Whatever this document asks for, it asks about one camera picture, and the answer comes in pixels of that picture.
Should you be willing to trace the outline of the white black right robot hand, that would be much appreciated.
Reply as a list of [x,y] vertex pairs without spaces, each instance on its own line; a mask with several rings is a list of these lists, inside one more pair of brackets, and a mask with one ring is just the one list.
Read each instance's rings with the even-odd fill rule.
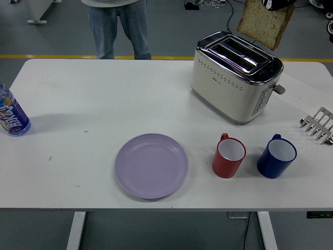
[[294,4],[296,0],[261,0],[261,2],[267,10],[277,11]]

